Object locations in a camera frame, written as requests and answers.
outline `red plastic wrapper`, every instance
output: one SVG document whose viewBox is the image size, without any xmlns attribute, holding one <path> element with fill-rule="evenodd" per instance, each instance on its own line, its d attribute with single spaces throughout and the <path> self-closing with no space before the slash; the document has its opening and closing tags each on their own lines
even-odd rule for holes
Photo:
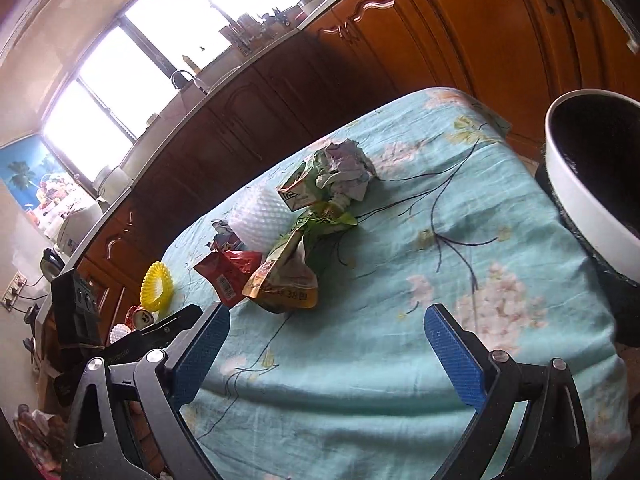
<svg viewBox="0 0 640 480">
<path fill-rule="evenodd" d="M 244 284 L 260 267 L 262 253 L 256 251 L 211 251 L 193 266 L 216 289 L 220 302 L 229 308 L 239 303 Z"/>
</svg>

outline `silver screw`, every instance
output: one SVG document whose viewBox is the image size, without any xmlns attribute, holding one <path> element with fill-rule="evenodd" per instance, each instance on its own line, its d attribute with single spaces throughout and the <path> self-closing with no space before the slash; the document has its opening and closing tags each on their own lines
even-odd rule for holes
<svg viewBox="0 0 640 480">
<path fill-rule="evenodd" d="M 498 363 L 505 363 L 509 360 L 509 354 L 504 350 L 494 350 L 491 352 L 491 359 Z"/>
<path fill-rule="evenodd" d="M 92 372 L 95 372 L 101 366 L 102 366 L 102 359 L 100 359 L 99 357 L 94 357 L 89 361 L 87 368 L 89 368 L 89 370 L 91 370 Z"/>
<path fill-rule="evenodd" d="M 566 370 L 566 363 L 559 357 L 556 357 L 552 361 L 552 364 L 556 370 Z"/>
<path fill-rule="evenodd" d="M 162 350 L 152 350 L 146 355 L 146 360 L 150 363 L 162 361 L 162 358 L 164 358 L 164 352 Z"/>
</svg>

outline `barcode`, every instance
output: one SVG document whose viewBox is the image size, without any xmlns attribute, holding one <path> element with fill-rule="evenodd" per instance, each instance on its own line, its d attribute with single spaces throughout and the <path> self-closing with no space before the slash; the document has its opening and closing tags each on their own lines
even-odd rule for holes
<svg viewBox="0 0 640 480">
<path fill-rule="evenodd" d="M 226 300 L 230 300 L 236 295 L 236 293 L 234 292 L 234 288 L 231 286 L 231 283 L 229 283 L 228 279 L 226 279 L 223 274 L 220 274 L 216 278 L 216 285 L 219 286 L 219 288 L 222 290 L 222 295 Z"/>
</svg>

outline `window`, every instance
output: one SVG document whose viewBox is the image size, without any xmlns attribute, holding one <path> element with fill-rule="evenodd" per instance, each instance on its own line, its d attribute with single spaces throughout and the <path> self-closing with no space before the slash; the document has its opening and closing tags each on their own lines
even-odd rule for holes
<svg viewBox="0 0 640 480">
<path fill-rule="evenodd" d="M 79 75 L 135 137 L 176 94 L 169 79 L 120 27 L 100 42 Z"/>
<path fill-rule="evenodd" d="M 219 33 L 248 13 L 259 19 L 273 7 L 297 0 L 138 0 L 122 15 L 62 92 L 44 126 L 50 143 L 65 154 L 69 169 L 83 182 L 104 166 L 121 163 L 146 122 L 160 113 L 177 89 L 175 70 L 200 69 L 229 47 Z M 185 78 L 176 77 L 181 87 Z"/>
<path fill-rule="evenodd" d="M 78 81 L 62 92 L 44 134 L 91 181 L 106 165 L 120 164 L 132 144 Z"/>
</svg>

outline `yellow foam fruit net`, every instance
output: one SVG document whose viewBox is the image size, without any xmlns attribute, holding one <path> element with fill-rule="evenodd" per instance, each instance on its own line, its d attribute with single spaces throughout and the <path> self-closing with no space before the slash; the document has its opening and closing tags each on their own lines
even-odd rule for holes
<svg viewBox="0 0 640 480">
<path fill-rule="evenodd" d="M 142 281 L 140 305 L 149 312 L 166 307 L 174 294 L 174 282 L 168 267 L 162 262 L 151 264 Z"/>
</svg>

